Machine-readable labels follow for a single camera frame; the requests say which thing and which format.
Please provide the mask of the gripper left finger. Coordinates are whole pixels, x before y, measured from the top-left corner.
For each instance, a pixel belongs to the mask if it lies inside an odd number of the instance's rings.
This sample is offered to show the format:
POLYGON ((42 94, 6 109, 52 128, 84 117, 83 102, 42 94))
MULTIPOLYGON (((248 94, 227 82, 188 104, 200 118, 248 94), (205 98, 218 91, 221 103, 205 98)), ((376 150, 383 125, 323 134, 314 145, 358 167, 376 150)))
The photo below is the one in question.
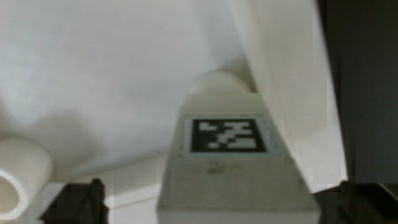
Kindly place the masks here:
POLYGON ((44 224, 108 224, 104 184, 99 179, 63 186, 38 220, 44 224))

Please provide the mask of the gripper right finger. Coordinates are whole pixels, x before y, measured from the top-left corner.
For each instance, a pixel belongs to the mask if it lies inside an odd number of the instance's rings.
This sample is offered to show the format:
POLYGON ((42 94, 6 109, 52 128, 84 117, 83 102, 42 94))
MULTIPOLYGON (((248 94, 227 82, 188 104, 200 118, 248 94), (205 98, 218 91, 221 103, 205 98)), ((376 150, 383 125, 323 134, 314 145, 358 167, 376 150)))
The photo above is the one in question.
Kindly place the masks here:
POLYGON ((312 194, 317 224, 398 224, 398 184, 340 184, 312 194))

